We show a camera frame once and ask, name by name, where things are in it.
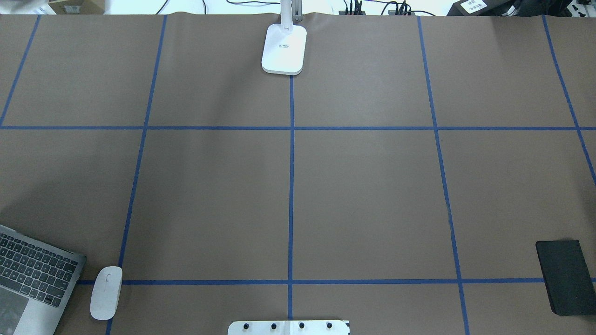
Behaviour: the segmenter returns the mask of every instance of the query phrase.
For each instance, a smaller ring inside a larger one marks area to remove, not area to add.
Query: computer mouse
[[[121,286],[122,268],[108,266],[100,271],[91,293],[92,317],[97,320],[109,320],[114,317]]]

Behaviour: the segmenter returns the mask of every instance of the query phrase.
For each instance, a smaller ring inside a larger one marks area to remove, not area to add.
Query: label on cardboard box
[[[486,7],[487,5],[482,0],[468,0],[461,3],[461,8],[468,12],[468,14],[475,13]]]
[[[64,10],[69,14],[79,14],[80,6],[64,6]]]

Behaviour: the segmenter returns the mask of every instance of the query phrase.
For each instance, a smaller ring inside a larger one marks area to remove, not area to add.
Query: laptop keyboard
[[[0,234],[0,285],[60,307],[77,262]]]

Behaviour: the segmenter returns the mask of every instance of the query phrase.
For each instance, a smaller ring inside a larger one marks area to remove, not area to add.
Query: keyboard key
[[[6,277],[0,277],[0,285],[4,285],[4,286],[8,287],[9,289],[15,290],[17,292],[21,290],[21,284],[15,282],[15,281],[9,280]]]
[[[61,301],[62,300],[58,299],[57,297],[54,297],[54,301],[52,301],[52,306],[54,306],[54,307],[60,306]]]
[[[73,273],[75,271],[75,266],[72,264],[64,264],[64,270]]]
[[[54,286],[58,287],[61,290],[65,290],[69,286],[69,284],[66,281],[56,279],[56,281],[54,282]]]
[[[64,291],[62,291],[62,290],[60,290],[60,289],[57,289],[57,288],[55,288],[54,286],[50,286],[50,287],[48,287],[48,289],[47,289],[46,293],[48,293],[48,294],[51,294],[51,295],[53,295],[53,296],[57,296],[57,297],[59,297],[59,298],[62,298],[62,297],[64,297]]]

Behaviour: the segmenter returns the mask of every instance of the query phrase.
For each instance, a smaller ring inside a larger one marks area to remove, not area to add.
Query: silver laptop
[[[54,334],[85,261],[0,225],[0,334]]]

